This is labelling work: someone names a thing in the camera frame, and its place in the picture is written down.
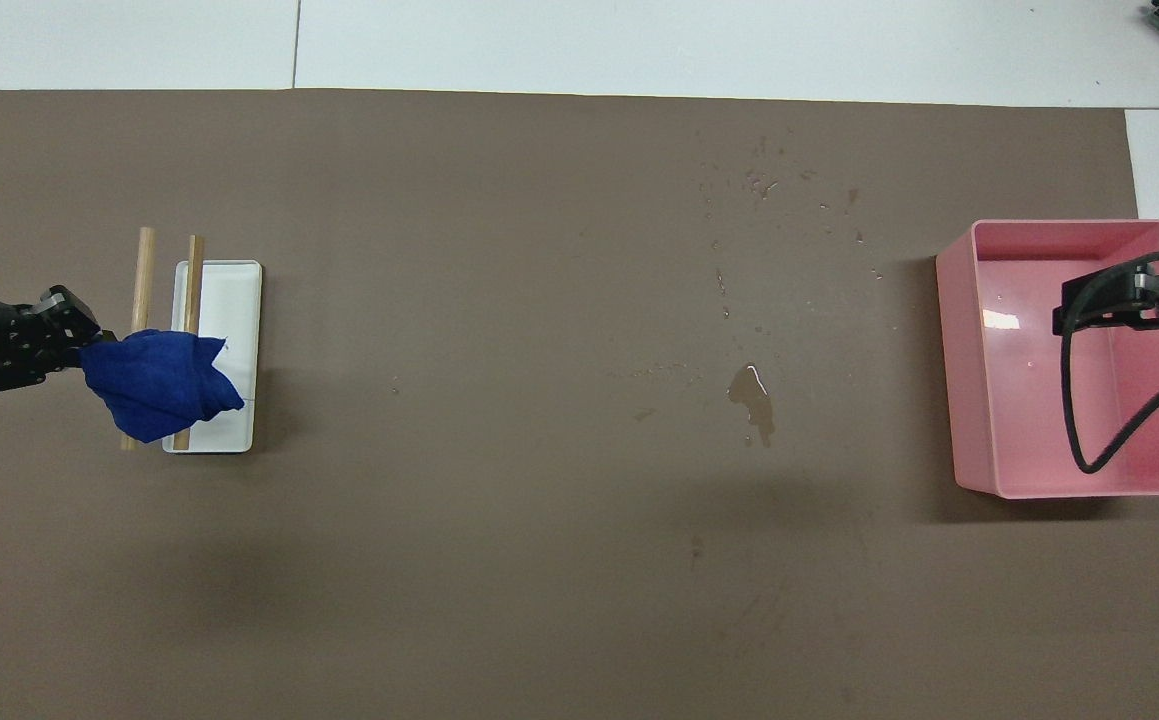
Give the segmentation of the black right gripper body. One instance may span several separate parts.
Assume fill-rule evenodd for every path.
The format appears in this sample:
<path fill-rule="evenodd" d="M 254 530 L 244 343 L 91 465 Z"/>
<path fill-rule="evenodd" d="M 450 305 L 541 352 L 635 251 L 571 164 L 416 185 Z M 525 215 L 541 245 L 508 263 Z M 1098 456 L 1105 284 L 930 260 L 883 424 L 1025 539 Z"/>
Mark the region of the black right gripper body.
<path fill-rule="evenodd" d="M 1159 330 L 1159 250 L 1067 282 L 1079 282 L 1079 293 L 1063 334 L 1108 327 Z"/>

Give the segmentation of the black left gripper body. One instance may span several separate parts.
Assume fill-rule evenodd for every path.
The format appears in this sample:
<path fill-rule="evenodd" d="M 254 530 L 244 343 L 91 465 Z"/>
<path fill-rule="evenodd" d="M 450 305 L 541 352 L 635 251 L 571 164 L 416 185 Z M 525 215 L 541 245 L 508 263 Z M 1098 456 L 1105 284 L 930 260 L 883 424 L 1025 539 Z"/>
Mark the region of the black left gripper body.
<path fill-rule="evenodd" d="M 0 301 L 0 392 L 38 386 L 79 368 L 82 348 L 105 340 L 89 306 L 61 284 L 35 304 Z"/>

